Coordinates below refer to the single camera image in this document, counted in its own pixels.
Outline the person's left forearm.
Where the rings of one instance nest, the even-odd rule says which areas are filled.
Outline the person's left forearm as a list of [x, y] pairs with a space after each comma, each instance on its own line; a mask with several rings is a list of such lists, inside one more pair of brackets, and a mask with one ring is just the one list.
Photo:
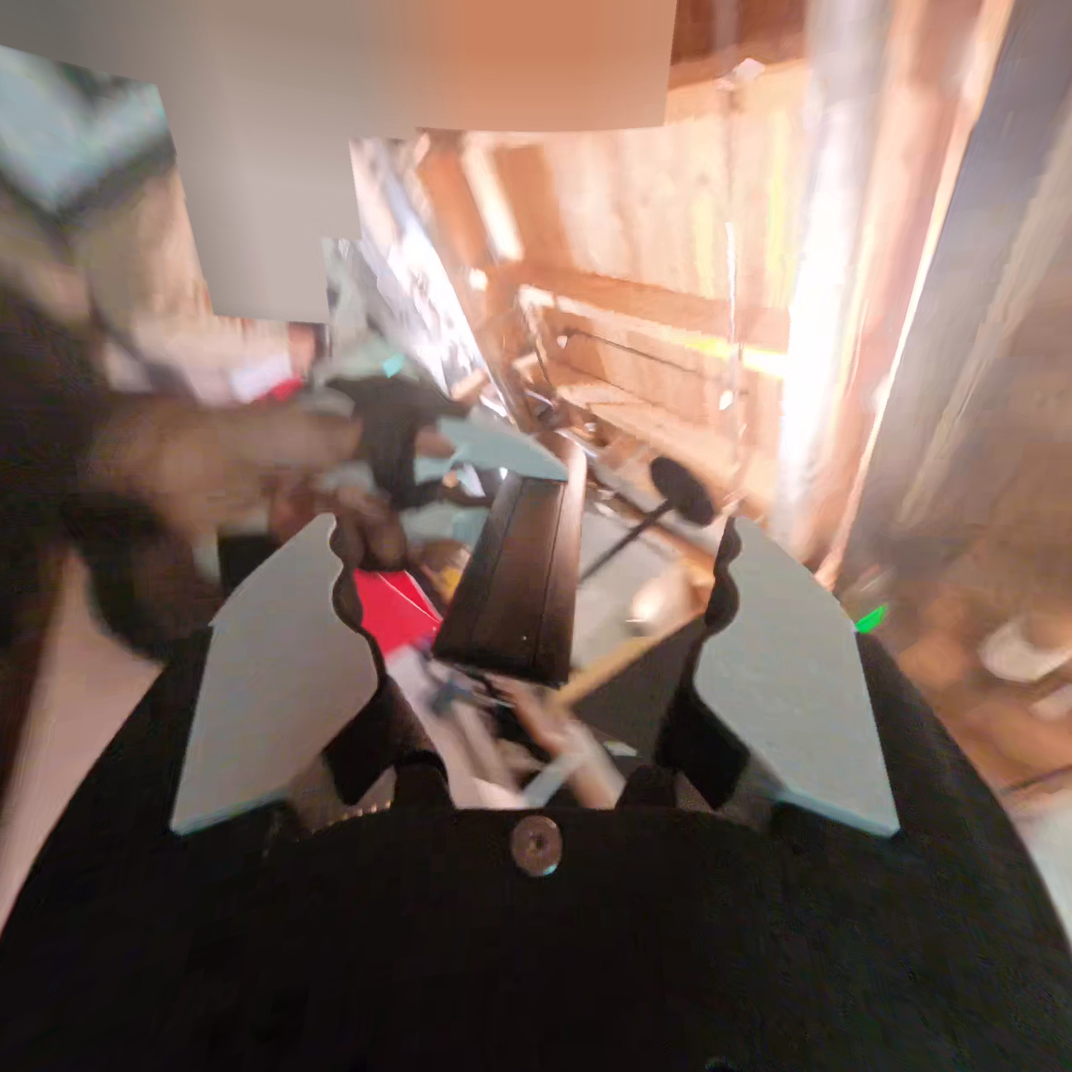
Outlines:
[[149, 508], [191, 542], [264, 511], [260, 475], [242, 452], [245, 413], [176, 401], [113, 410], [81, 462], [83, 493]]

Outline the person's left hand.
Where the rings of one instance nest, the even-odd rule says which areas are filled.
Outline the person's left hand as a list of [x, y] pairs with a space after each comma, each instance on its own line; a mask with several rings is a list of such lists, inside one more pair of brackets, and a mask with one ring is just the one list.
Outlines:
[[363, 459], [359, 418], [291, 406], [263, 410], [254, 418], [241, 444], [260, 477], [274, 544], [289, 544], [321, 516], [331, 516], [345, 562], [368, 571], [408, 564], [410, 542], [386, 495], [337, 475]]

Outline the black remote control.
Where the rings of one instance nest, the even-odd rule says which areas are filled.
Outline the black remote control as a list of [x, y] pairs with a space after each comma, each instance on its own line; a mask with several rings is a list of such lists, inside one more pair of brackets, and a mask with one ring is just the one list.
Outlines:
[[565, 481], [510, 474], [432, 644], [440, 662], [549, 688], [570, 678], [586, 458]]

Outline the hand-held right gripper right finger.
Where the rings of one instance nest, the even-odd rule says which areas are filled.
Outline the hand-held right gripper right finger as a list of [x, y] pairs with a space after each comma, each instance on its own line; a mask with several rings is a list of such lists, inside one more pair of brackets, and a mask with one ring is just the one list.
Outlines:
[[725, 522], [713, 594], [734, 595], [693, 686], [773, 806], [892, 838], [900, 820], [858, 647], [834, 596], [763, 528]]

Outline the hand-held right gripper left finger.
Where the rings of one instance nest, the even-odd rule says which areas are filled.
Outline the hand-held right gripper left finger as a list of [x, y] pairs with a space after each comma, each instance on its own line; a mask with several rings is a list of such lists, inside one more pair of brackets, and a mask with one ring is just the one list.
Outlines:
[[191, 835], [279, 804], [372, 701], [379, 647], [337, 609], [352, 582], [322, 515], [251, 574], [211, 624], [169, 820]]

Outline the black round stand base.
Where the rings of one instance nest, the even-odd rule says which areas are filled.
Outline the black round stand base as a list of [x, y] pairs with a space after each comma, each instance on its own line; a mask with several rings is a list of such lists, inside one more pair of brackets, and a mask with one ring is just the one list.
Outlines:
[[602, 570], [611, 559], [617, 556], [630, 544], [635, 544], [649, 528], [656, 528], [664, 516], [676, 513], [697, 528], [706, 528], [716, 520], [718, 509], [704, 485], [676, 460], [662, 455], [656, 456], [649, 463], [649, 476], [662, 498], [653, 509], [644, 513], [640, 521], [626, 528], [615, 544], [611, 544], [583, 569], [579, 577], [581, 586]]

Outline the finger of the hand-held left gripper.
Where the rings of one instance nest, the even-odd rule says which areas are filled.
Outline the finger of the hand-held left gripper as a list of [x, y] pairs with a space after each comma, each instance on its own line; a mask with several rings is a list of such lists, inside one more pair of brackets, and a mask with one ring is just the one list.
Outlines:
[[453, 447], [452, 468], [505, 470], [522, 478], [565, 483], [570, 471], [535, 437], [486, 414], [440, 417], [436, 429]]

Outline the red plastic bin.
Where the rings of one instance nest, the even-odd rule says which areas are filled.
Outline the red plastic bin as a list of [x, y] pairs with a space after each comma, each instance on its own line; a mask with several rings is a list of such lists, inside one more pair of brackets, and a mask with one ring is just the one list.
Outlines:
[[414, 577], [405, 570], [355, 570], [353, 582], [362, 610], [362, 629], [387, 662], [397, 653], [427, 647], [442, 617]]

